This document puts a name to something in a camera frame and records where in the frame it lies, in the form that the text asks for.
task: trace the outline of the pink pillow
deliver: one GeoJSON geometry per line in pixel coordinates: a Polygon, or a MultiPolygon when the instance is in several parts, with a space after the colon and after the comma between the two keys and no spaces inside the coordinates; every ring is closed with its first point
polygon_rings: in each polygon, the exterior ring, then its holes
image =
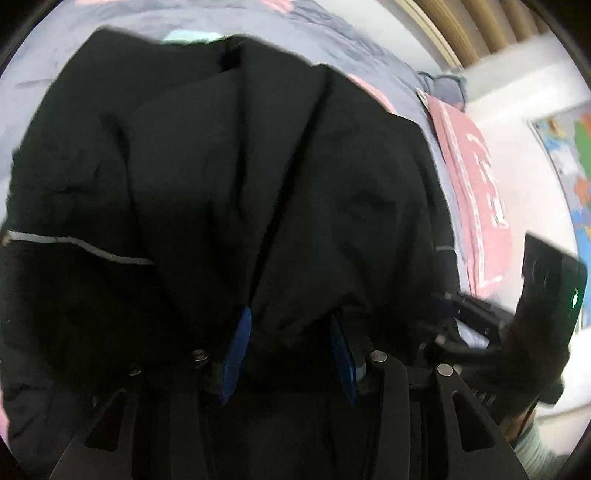
{"type": "Polygon", "coordinates": [[[460,207],[470,293],[486,298],[499,287],[511,262],[511,231],[489,151],[465,113],[424,92],[419,97],[431,113],[460,207]]]}

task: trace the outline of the gray bed sheet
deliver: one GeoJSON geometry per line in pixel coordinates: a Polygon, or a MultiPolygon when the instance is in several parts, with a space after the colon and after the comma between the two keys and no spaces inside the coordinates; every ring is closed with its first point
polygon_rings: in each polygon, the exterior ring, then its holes
{"type": "Polygon", "coordinates": [[[27,37],[0,77],[0,218],[6,213],[12,151],[68,59],[103,26],[154,41],[179,29],[254,35],[313,64],[326,63],[355,75],[380,90],[397,114],[419,124],[425,133],[452,217],[460,284],[467,289],[456,195],[428,116],[415,94],[420,88],[461,106],[465,97],[460,82],[415,72],[311,0],[63,0],[27,37]],[[287,4],[288,8],[277,10],[271,4],[287,4]]]}

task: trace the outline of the gray piping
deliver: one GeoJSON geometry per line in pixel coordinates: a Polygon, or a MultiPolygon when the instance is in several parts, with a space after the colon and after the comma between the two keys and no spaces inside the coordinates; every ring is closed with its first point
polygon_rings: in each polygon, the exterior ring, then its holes
{"type": "Polygon", "coordinates": [[[119,255],[111,254],[100,248],[96,248],[94,245],[88,244],[84,240],[74,238],[73,236],[45,236],[9,230],[7,232],[7,237],[9,240],[33,242],[35,244],[71,244],[86,250],[90,254],[112,262],[133,265],[154,265],[154,262],[148,258],[120,257],[119,255]]]}

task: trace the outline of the black jacket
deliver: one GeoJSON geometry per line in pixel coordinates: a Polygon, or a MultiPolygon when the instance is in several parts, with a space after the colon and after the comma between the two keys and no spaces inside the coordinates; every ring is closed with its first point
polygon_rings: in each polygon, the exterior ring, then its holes
{"type": "Polygon", "coordinates": [[[14,154],[4,244],[5,409],[39,477],[92,394],[131,364],[223,348],[245,306],[243,374],[278,387],[321,381],[310,345],[336,309],[404,349],[429,292],[457,290],[421,129],[244,37],[95,33],[14,154]]]}

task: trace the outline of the metal screw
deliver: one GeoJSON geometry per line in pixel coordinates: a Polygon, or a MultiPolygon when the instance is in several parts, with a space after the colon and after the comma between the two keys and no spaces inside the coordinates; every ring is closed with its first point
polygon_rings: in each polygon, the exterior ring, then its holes
{"type": "Polygon", "coordinates": [[[451,377],[453,375],[453,368],[450,367],[448,364],[439,364],[437,366],[437,371],[440,375],[444,377],[451,377]]]}
{"type": "Polygon", "coordinates": [[[374,362],[382,363],[388,359],[388,354],[385,352],[382,352],[381,350],[374,350],[373,352],[371,352],[369,354],[369,357],[374,362]]]}
{"type": "Polygon", "coordinates": [[[195,360],[196,362],[203,362],[205,360],[207,360],[207,352],[205,350],[194,350],[191,353],[193,360],[195,360]]]}

